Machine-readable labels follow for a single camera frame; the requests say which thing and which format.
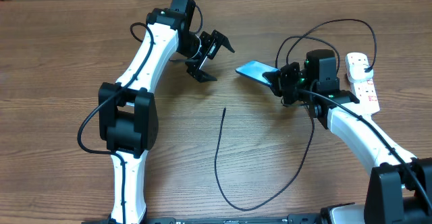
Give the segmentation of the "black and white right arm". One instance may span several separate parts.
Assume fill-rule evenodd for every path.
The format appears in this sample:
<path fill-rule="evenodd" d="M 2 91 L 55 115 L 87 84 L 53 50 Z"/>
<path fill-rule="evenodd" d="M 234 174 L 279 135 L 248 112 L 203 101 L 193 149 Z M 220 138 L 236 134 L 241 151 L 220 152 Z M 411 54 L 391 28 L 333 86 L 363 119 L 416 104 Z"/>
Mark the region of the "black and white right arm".
<path fill-rule="evenodd" d="M 364 204 L 321 209 L 315 223 L 430 223 L 431 159 L 420 159 L 392 140 L 374 121 L 379 111 L 374 72 L 363 53 L 345 57 L 349 90 L 340 88 L 335 53 L 310 51 L 304 65 L 263 65 L 263 84 L 287 105 L 307 103 L 309 113 L 340 138 L 369 174 Z"/>

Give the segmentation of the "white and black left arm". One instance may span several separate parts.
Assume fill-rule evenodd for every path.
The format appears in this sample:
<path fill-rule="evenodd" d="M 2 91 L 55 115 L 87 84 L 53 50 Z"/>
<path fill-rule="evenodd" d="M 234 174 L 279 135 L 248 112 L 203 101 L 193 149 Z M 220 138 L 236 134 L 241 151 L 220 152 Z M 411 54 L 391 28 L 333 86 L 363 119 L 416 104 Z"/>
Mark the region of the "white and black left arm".
<path fill-rule="evenodd" d="M 194 0 L 171 0 L 168 8 L 150 12 L 131 64 L 115 83 L 105 82 L 99 89 L 99 133 L 114 169 L 114 205 L 108 223 L 144 223 L 145 163 L 159 130 L 155 89 L 170 57 L 185 56 L 187 74 L 203 83 L 216 79 L 203 71 L 204 62 L 213 59 L 220 47 L 233 49 L 216 30 L 190 31 L 196 9 Z"/>

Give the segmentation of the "smartphone with light screen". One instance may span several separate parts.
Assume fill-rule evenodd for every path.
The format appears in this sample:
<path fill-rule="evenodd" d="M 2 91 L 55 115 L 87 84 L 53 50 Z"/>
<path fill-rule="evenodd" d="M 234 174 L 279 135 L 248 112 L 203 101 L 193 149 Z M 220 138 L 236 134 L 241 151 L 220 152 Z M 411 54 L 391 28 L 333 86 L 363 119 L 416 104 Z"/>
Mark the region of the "smartphone with light screen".
<path fill-rule="evenodd" d="M 236 73 L 254 80 L 259 84 L 270 87 L 271 83 L 266 77 L 264 77 L 265 73 L 274 74 L 279 70 L 275 67 L 271 67 L 270 65 L 261 63 L 259 61 L 249 61 L 248 63 L 241 65 L 236 68 Z"/>

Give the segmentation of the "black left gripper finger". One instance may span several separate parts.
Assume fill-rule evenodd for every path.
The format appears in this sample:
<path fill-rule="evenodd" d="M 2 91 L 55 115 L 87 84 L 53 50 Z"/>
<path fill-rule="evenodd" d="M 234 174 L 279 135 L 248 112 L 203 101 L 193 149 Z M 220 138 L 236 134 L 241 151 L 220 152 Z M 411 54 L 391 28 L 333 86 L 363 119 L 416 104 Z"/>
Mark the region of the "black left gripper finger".
<path fill-rule="evenodd" d="M 219 44 L 220 44 L 222 47 L 225 47 L 228 51 L 230 51 L 230 52 L 232 52 L 232 53 L 235 53 L 235 50 L 234 50 L 234 48 L 231 46 L 228 37 L 223 36 L 223 37 L 220 39 Z"/>
<path fill-rule="evenodd" d="M 208 74 L 207 72 L 204 72 L 200 69 L 193 71 L 190 73 L 190 75 L 198 82 L 212 82 L 217 81 L 217 78 Z"/>

